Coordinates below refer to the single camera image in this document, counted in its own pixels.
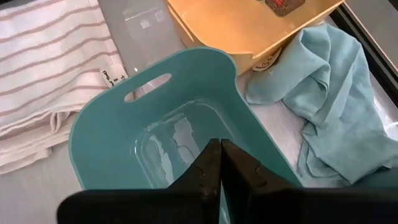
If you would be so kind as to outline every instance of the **teal plastic basket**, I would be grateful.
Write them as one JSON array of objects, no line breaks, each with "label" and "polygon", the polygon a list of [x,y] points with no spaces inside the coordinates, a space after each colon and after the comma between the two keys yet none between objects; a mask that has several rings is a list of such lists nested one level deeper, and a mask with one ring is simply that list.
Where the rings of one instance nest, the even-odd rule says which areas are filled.
[{"label": "teal plastic basket", "polygon": [[[163,85],[125,102],[166,73],[171,78]],[[206,47],[174,54],[97,96],[77,118],[69,149],[84,189],[166,188],[211,138],[232,140],[301,186],[239,94],[233,59]],[[220,211],[220,220],[227,220],[223,196]]]}]

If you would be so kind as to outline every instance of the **basket handle hole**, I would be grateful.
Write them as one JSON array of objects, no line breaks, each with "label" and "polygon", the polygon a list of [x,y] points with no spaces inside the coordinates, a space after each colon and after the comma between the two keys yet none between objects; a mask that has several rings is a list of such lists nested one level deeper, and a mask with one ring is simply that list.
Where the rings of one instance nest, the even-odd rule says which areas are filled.
[{"label": "basket handle hole", "polygon": [[133,101],[138,100],[139,98],[145,96],[146,94],[154,91],[155,89],[159,88],[160,86],[166,84],[170,78],[172,77],[172,74],[170,73],[165,73],[163,75],[160,75],[156,78],[154,78],[151,81],[148,81],[147,83],[143,84],[142,86],[136,88],[133,92],[128,93],[124,97],[124,101],[126,103],[130,103]]}]

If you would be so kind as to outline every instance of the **white towel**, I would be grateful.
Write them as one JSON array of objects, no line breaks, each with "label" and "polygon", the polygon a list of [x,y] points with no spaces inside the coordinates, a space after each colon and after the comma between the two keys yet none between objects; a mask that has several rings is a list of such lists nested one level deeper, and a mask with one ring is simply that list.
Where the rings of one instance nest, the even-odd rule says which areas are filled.
[{"label": "white towel", "polygon": [[36,0],[5,8],[0,30],[3,174],[67,141],[76,112],[108,88],[100,68],[121,59],[97,0]]}]

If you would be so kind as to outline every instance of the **yellow plastic container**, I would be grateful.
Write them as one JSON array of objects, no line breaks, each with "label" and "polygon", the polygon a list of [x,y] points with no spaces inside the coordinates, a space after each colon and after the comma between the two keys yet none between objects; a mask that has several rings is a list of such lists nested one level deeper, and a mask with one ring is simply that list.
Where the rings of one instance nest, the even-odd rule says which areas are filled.
[{"label": "yellow plastic container", "polygon": [[344,0],[306,0],[285,17],[264,1],[165,0],[182,42],[229,53],[239,74],[271,56],[300,29],[318,24]]}]

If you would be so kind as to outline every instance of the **light blue cloth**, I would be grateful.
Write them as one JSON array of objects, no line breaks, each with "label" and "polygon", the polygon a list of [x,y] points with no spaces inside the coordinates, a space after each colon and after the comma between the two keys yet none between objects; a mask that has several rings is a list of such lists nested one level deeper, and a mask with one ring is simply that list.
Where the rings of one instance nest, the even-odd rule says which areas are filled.
[{"label": "light blue cloth", "polygon": [[253,75],[245,97],[282,100],[308,120],[298,159],[308,185],[353,184],[398,158],[398,142],[387,137],[373,105],[361,44],[328,24],[301,30],[277,65]]}]

